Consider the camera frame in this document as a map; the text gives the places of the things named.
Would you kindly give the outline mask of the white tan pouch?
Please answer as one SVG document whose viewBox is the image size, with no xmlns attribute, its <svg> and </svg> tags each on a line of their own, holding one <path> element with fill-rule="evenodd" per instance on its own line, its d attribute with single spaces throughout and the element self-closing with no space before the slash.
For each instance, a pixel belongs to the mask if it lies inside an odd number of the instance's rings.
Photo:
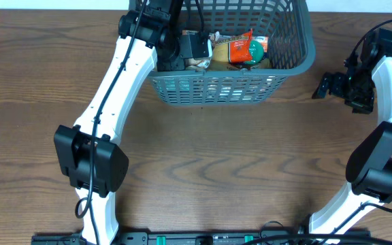
<svg viewBox="0 0 392 245">
<path fill-rule="evenodd" d="M 201 71 L 203 69 L 207 69 L 210 65 L 210 62 L 212 60 L 212 56 L 213 56 L 213 49 L 216 45 L 216 42 L 218 41 L 219 37 L 220 37 L 220 33 L 217 31 L 215 33 L 210 33 L 208 35 L 209 37 L 209 44 L 211 45 L 210 48 L 208 48 L 209 51 L 209 55 L 208 57 L 202 58 L 202 59 L 186 59 L 184 64 L 185 64 L 185 69 L 186 70 L 197 70 L 197 71 Z"/>
</svg>

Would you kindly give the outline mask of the gold foil snack bag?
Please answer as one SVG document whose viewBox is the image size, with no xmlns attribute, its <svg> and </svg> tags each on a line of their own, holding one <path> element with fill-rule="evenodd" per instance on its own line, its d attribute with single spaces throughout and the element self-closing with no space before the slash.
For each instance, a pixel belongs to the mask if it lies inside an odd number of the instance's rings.
<svg viewBox="0 0 392 245">
<path fill-rule="evenodd" d="M 272 64 L 269 59 L 263 59 L 260 63 L 245 64 L 245 63 L 224 63 L 220 61 L 211 61 L 208 66 L 208 71 L 239 71 L 251 69 L 271 69 Z"/>
</svg>

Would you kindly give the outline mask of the colourful tissue pack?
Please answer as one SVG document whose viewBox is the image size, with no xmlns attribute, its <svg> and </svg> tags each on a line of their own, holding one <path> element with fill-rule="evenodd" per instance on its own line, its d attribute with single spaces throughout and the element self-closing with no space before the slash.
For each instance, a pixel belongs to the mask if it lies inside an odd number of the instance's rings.
<svg viewBox="0 0 392 245">
<path fill-rule="evenodd" d="M 190 35 L 190 34 L 196 34 L 198 31 L 191 31 L 191 30 L 183 30 L 182 34 L 183 35 Z M 230 35 L 221 35 L 218 31 L 215 33 L 208 33 L 208 37 L 212 41 L 212 46 L 214 46 L 218 42 L 222 42 L 223 40 L 230 39 Z M 268 40 L 269 37 L 266 36 L 252 36 L 252 40 L 255 40 L 256 42 L 259 42 L 262 47 L 263 51 L 267 52 L 268 49 Z"/>
</svg>

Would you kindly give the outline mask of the green lid jar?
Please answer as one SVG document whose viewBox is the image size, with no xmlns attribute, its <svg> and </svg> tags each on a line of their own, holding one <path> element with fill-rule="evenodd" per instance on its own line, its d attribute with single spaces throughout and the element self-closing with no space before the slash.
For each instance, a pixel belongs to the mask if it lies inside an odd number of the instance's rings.
<svg viewBox="0 0 392 245">
<path fill-rule="evenodd" d="M 255 65 L 257 63 L 260 63 L 263 60 L 263 57 L 265 55 L 265 51 L 264 51 L 263 46 L 259 42 L 252 40 L 250 42 L 248 50 L 249 50 L 249 53 L 252 56 L 252 58 L 249 61 L 245 61 L 244 62 L 245 64 Z"/>
</svg>

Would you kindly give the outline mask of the teal snack packet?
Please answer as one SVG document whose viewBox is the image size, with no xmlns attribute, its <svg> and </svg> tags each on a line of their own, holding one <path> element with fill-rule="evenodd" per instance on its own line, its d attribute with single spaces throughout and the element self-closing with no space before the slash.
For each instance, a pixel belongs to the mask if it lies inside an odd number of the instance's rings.
<svg viewBox="0 0 392 245">
<path fill-rule="evenodd" d="M 190 94 L 189 80 L 168 78 L 164 81 L 163 92 L 168 97 L 188 97 Z"/>
</svg>

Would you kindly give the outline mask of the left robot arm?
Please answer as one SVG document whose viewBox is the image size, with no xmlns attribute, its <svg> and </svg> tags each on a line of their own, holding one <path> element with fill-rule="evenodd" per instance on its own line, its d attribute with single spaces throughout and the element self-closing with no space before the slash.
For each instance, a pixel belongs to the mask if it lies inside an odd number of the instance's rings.
<svg viewBox="0 0 392 245">
<path fill-rule="evenodd" d="M 120 149 L 125 121 L 152 70 L 182 71 L 187 59 L 212 56 L 208 34 L 182 35 L 178 24 L 189 1 L 143 1 L 122 16 L 112 62 L 88 107 L 72 127 L 59 126 L 54 145 L 61 172 L 79 200 L 81 244 L 112 244 L 118 235 L 116 192 L 129 159 Z"/>
</svg>

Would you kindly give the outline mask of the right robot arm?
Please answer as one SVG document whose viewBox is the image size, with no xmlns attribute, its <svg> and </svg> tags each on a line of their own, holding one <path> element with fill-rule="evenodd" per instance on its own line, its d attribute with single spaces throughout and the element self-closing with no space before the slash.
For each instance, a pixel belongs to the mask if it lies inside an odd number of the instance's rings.
<svg viewBox="0 0 392 245">
<path fill-rule="evenodd" d="M 339 243 L 368 212 L 392 202 L 392 31 L 375 28 L 362 41 L 361 54 L 345 60 L 346 73 L 325 73 L 312 96 L 334 95 L 358 114 L 378 110 L 377 128 L 348 159 L 342 188 L 308 219 L 305 233 L 331 236 L 319 238 L 323 244 Z"/>
</svg>

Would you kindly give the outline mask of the spaghetti pasta packet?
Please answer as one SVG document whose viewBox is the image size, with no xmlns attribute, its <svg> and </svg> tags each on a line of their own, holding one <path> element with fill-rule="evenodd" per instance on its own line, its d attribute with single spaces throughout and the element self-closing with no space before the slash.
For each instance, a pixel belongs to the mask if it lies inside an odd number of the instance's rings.
<svg viewBox="0 0 392 245">
<path fill-rule="evenodd" d="M 252 41 L 252 30 L 216 42 L 213 56 L 208 66 L 210 71 L 235 71 L 235 64 L 252 60 L 249 51 Z"/>
</svg>

